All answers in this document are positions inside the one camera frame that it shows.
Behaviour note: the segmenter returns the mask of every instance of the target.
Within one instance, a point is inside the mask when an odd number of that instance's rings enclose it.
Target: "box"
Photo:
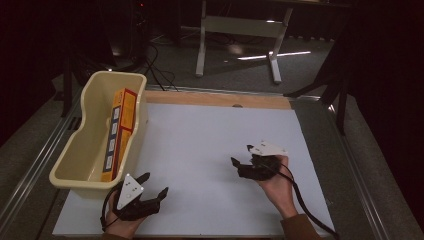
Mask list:
[[[55,187],[72,189],[79,195],[91,195],[93,198],[104,197],[105,192],[115,186],[126,173],[133,174],[140,157],[148,120],[144,92],[146,82],[145,76],[135,73],[100,71],[91,76],[81,93],[80,128],[71,135],[50,171],[49,179]],[[137,94],[133,133],[128,140],[116,178],[110,182],[102,182],[110,130],[110,109],[115,92],[122,88]]]
[[[136,98],[137,95],[126,88],[115,92],[103,163],[102,182],[112,181],[121,165],[128,140],[133,132]]]

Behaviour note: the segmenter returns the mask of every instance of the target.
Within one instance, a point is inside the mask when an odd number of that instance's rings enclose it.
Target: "yellow and red box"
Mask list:
[[[101,181],[115,179],[134,129],[137,94],[123,88],[115,92]]]

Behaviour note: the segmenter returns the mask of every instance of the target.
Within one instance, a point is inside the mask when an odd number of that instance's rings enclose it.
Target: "yellow tub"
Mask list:
[[[148,120],[144,94],[146,82],[145,76],[133,73],[97,72],[91,76],[81,94],[81,126],[69,138],[50,172],[50,182],[55,187],[77,192],[106,192],[104,190],[115,186],[125,174],[133,173]],[[116,178],[111,182],[101,182],[113,96],[122,88],[138,95],[134,131]]]

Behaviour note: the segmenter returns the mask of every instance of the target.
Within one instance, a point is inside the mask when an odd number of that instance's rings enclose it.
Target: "white board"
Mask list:
[[[293,110],[148,104],[149,122],[136,173],[150,172],[142,199],[168,196],[137,236],[281,236],[281,217],[262,189],[239,178],[235,157],[248,164],[246,145],[261,140],[289,152],[289,168],[306,206],[327,226],[333,224]],[[99,235],[103,200],[70,192],[53,234]],[[316,227],[322,236],[328,235]]]

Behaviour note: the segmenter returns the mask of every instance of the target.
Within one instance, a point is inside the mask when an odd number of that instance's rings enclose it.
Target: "sleeve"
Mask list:
[[[101,240],[128,240],[128,238],[116,236],[113,234],[103,233]]]
[[[315,231],[305,214],[299,214],[281,221],[287,240],[316,240],[322,239]]]

